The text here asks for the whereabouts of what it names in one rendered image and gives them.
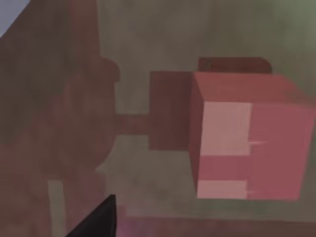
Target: pink block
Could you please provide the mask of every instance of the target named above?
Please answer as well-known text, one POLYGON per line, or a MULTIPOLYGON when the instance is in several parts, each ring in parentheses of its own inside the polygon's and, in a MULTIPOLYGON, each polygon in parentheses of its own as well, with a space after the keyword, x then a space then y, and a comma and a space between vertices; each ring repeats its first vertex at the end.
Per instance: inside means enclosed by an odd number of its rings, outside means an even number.
POLYGON ((197 197, 218 199, 246 199, 247 182, 244 180, 200 180, 198 182, 197 197))
POLYGON ((243 180, 247 199, 299 198, 314 117, 310 98, 283 76, 194 73, 189 153, 197 196, 220 196, 210 191, 219 183, 208 182, 243 180))

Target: light pink rectangle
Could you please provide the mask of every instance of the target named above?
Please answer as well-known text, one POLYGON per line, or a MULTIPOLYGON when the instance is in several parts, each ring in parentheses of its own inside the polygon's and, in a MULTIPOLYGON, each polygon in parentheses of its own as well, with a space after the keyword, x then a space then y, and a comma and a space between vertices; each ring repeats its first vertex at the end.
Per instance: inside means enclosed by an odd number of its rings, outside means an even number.
POLYGON ((197 198, 246 199, 247 181, 245 180, 200 180, 197 198))
POLYGON ((248 156, 251 103, 205 102, 202 156, 248 156))

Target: cube front face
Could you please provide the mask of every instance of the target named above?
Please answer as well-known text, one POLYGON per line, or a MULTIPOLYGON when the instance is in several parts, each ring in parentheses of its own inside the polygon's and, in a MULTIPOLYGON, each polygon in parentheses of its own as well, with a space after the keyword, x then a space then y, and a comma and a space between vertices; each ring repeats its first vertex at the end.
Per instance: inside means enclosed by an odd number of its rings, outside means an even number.
POLYGON ((189 143, 197 198, 297 200, 312 110, 286 103, 206 101, 197 88, 189 143), (197 110, 200 104, 203 109, 197 110), (194 122, 202 124, 200 130, 194 122))

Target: black object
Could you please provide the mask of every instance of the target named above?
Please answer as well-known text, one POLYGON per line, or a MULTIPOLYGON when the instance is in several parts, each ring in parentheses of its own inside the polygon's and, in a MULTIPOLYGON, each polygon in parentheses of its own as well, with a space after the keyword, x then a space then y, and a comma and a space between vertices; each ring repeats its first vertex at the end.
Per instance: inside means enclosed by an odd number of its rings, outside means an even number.
POLYGON ((66 237, 116 237, 116 231, 116 197, 110 195, 66 237))

